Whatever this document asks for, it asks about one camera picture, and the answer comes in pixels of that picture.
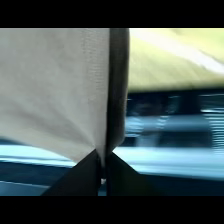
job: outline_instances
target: dark triangular object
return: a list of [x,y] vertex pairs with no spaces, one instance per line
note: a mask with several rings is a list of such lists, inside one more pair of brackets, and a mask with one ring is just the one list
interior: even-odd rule
[[100,159],[96,150],[87,155],[42,196],[97,196]]
[[112,153],[106,160],[108,196],[161,196],[149,180]]

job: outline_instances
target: grassy field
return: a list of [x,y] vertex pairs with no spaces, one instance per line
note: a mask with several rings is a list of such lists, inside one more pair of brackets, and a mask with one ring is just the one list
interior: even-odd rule
[[[153,32],[193,46],[224,62],[224,29],[154,28]],[[130,92],[224,87],[224,75],[199,67],[132,35],[129,74]]]

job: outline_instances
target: white guardrail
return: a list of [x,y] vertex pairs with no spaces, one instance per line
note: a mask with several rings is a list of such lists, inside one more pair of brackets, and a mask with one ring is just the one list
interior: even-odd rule
[[[208,149],[117,147],[114,153],[144,174],[224,180],[224,156]],[[62,167],[76,165],[50,151],[17,145],[1,145],[0,161]]]

